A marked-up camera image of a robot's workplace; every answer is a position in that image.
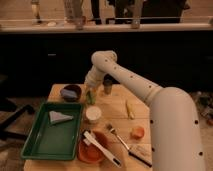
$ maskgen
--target yellow object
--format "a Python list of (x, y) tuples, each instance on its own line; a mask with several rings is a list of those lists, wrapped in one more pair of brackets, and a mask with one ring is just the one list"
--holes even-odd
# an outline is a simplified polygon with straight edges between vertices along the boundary
[(135, 114), (132, 110), (132, 104), (129, 102), (129, 100), (126, 100), (126, 110), (127, 110), (128, 118), (135, 119)]

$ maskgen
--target orange bowl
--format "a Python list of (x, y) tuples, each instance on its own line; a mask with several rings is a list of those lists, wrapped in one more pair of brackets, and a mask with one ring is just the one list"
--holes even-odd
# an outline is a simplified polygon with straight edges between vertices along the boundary
[[(96, 140), (105, 148), (108, 148), (108, 140), (106, 136), (98, 131), (93, 131), (93, 133), (96, 136)], [(79, 141), (78, 144), (78, 159), (89, 163), (89, 164), (95, 164), (99, 163), (104, 160), (105, 156), (104, 154), (93, 144), (90, 144), (89, 146), (86, 145), (83, 142), (83, 139)]]

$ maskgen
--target robotic arm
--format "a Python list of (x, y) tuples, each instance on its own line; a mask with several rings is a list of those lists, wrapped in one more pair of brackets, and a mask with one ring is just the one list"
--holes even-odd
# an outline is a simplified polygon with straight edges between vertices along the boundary
[(162, 88), (116, 61), (113, 51), (95, 52), (85, 84), (97, 88), (109, 74), (149, 106), (153, 171), (205, 171), (197, 110), (188, 93)]

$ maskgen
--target white cup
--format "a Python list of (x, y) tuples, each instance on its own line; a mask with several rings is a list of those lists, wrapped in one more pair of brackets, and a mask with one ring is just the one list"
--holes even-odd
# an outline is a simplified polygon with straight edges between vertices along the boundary
[(101, 118), (102, 111), (98, 106), (90, 106), (86, 109), (86, 119), (91, 124), (98, 123)]

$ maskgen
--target green tray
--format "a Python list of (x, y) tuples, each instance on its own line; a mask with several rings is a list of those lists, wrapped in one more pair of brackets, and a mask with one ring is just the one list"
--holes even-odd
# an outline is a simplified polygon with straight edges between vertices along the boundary
[[(73, 160), (80, 131), (83, 105), (43, 103), (21, 152), (23, 159)], [(49, 111), (73, 115), (74, 119), (51, 125)]]

